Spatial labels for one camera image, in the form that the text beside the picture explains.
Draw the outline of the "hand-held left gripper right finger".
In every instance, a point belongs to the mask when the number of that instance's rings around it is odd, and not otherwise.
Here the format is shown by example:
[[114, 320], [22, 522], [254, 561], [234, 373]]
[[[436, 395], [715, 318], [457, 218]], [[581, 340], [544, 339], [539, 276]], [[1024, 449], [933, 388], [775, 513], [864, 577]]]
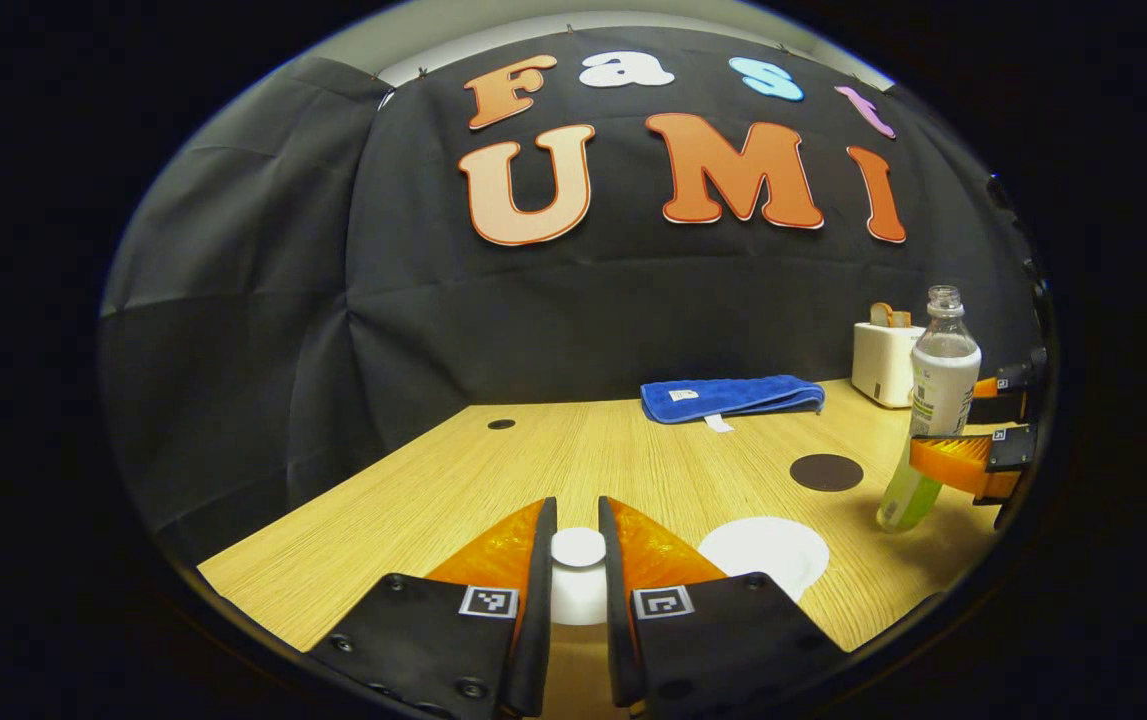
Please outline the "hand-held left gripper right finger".
[[729, 576], [617, 498], [599, 498], [611, 697], [631, 711], [794, 711], [849, 656], [762, 571]]

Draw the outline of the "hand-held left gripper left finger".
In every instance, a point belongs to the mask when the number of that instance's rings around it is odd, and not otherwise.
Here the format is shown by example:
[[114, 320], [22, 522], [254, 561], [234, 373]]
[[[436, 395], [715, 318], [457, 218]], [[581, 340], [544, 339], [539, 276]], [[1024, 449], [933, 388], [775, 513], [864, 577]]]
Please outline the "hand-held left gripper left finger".
[[556, 504], [505, 516], [426, 577], [381, 577], [309, 656], [409, 719], [540, 715]]

